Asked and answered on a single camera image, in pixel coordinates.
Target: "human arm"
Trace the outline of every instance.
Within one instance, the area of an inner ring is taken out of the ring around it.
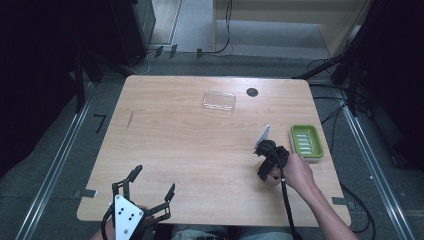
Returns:
[[[296,153],[291,154],[283,173],[287,185],[292,187],[311,208],[325,239],[358,239],[328,203],[315,183],[312,169],[303,157]]]

